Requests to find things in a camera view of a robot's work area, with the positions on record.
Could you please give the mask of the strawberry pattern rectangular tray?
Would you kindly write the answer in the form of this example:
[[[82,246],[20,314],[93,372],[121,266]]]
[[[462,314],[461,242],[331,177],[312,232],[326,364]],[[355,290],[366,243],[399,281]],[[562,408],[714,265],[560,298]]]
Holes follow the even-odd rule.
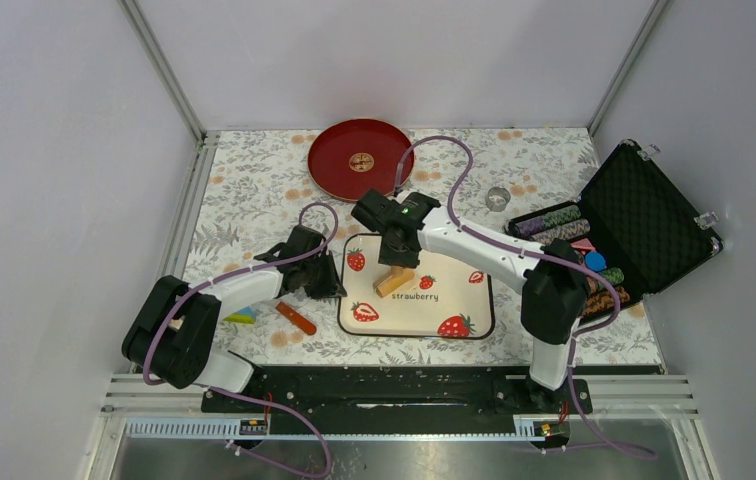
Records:
[[[373,283],[390,267],[378,262],[380,237],[346,241],[338,323],[349,334],[477,340],[494,327],[490,277],[445,255],[423,251],[412,280],[385,298]]]

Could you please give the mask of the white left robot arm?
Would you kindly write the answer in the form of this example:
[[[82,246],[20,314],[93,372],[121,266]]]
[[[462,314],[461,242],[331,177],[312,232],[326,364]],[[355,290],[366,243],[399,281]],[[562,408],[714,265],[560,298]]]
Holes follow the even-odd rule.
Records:
[[[326,237],[295,226],[284,242],[254,263],[203,282],[197,288],[172,275],[157,280],[121,346],[129,361],[148,369],[152,382],[177,389],[193,384],[226,390],[242,411],[263,401],[264,385],[245,358],[214,347],[218,323],[239,310],[303,291],[311,299],[346,292]]]

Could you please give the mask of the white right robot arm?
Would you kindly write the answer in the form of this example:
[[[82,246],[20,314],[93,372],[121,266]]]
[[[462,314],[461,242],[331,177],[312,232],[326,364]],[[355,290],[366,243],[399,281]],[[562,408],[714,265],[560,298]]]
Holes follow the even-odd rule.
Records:
[[[568,242],[541,245],[475,226],[418,192],[397,201],[370,190],[352,216],[379,235],[383,265],[414,268],[420,253],[439,254],[517,292],[520,323],[533,338],[529,402],[551,412],[566,400],[571,339],[590,294],[586,269]]]

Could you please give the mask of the wooden dough roller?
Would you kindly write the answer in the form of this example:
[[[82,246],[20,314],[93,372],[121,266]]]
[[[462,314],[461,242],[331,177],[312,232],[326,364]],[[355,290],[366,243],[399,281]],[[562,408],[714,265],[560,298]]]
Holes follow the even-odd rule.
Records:
[[[379,298],[385,298],[401,286],[412,280],[415,271],[411,268],[391,266],[373,283],[373,289]]]

